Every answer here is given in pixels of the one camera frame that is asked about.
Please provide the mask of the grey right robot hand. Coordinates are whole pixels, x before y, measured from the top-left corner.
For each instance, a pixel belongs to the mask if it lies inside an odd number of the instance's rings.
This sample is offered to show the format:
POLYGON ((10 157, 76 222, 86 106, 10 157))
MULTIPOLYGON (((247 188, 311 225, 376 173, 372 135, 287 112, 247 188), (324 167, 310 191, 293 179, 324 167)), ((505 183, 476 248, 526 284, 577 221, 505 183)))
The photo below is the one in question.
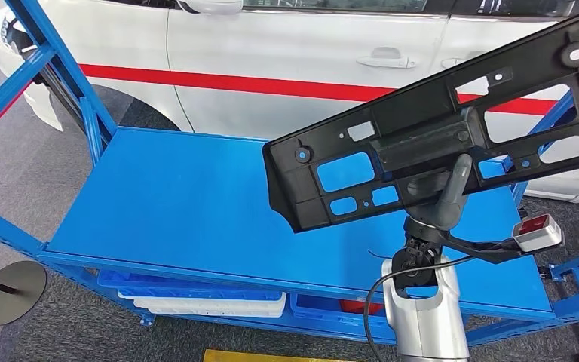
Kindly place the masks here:
POLYGON ((469 154, 460 155, 437 202, 407 207, 406 213, 416 222, 435 229, 453 229, 459 223, 468 199, 464 189, 472 166, 473 159, 469 154))

